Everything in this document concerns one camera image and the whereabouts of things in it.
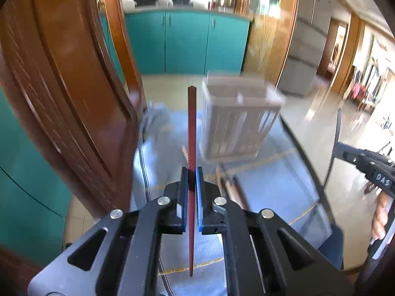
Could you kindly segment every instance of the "basket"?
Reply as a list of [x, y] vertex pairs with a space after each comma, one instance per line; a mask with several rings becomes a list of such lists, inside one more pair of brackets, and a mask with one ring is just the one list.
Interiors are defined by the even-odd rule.
[[203, 159], [254, 159], [285, 97], [271, 83], [242, 76], [203, 79]]

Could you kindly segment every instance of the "yellow stitching line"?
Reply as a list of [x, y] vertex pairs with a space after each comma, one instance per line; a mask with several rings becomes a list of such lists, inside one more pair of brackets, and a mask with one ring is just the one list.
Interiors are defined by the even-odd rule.
[[[259, 167], [259, 166], [265, 165], [265, 164], [270, 163], [270, 162], [272, 162], [274, 160], [283, 158], [283, 157], [285, 157], [285, 156], [287, 156], [287, 155], [289, 155], [291, 153], [294, 153], [295, 151], [296, 151], [296, 149], [292, 148], [292, 149], [286, 150], [286, 151], [284, 151], [282, 153], [275, 154], [275, 155], [273, 155], [273, 156], [271, 156], [269, 158], [262, 159], [262, 160], [259, 160], [259, 161], [255, 161], [253, 163], [245, 164], [245, 165], [242, 165], [242, 166], [237, 167], [237, 168], [229, 169], [229, 170], [227, 170], [228, 171], [228, 175], [232, 176], [232, 175], [234, 175], [234, 174], [236, 174], [236, 173], [238, 173], [240, 171], [246, 171], [246, 170], [252, 169], [254, 167]], [[205, 175], [204, 176], [204, 180], [205, 181], [214, 181], [215, 180], [215, 174]], [[150, 190], [163, 189], [165, 186], [166, 185], [157, 185], [155, 187], [151, 187]]]
[[[307, 215], [310, 211], [312, 211], [316, 206], [318, 206], [319, 203], [316, 203], [315, 205], [313, 205], [312, 207], [310, 207], [308, 210], [306, 210], [304, 213], [302, 213], [300, 216], [296, 217], [293, 221], [289, 222], [288, 225], [292, 225], [295, 222], [297, 222], [299, 219], [303, 218], [305, 215]], [[209, 262], [204, 262], [198, 265], [195, 265], [194, 268], [200, 268], [200, 267], [205, 267], [208, 265], [212, 265], [215, 264], [216, 262], [221, 262], [224, 260], [224, 257], [221, 258], [217, 258], [214, 260], [211, 260]], [[162, 276], [162, 275], [169, 275], [169, 274], [174, 274], [174, 273], [181, 273], [181, 272], [186, 272], [189, 270], [189, 267], [184, 267], [184, 268], [177, 268], [177, 269], [171, 269], [171, 270], [167, 270], [163, 273], [158, 273], [158, 276]]]

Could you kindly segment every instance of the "red chopstick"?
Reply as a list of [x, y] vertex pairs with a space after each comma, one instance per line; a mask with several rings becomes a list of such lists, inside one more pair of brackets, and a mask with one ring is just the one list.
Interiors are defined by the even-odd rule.
[[188, 88], [188, 228], [189, 276], [194, 273], [196, 170], [196, 88]]

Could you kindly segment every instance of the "hand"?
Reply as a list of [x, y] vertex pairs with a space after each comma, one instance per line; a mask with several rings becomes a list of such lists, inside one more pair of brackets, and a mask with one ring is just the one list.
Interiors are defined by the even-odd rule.
[[376, 211], [372, 221], [372, 238], [374, 240], [381, 240], [386, 235], [384, 226], [388, 221], [388, 213], [386, 212], [387, 203], [388, 195], [382, 191], [378, 196]]

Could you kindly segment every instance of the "triangular cutout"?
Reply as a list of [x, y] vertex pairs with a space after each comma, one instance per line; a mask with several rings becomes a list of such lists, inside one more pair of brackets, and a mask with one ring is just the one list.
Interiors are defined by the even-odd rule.
[[313, 256], [285, 229], [281, 228], [277, 233], [293, 270], [301, 270], [314, 262]]
[[106, 233], [107, 231], [104, 229], [98, 230], [85, 244], [69, 256], [68, 263], [86, 272], [90, 270]]

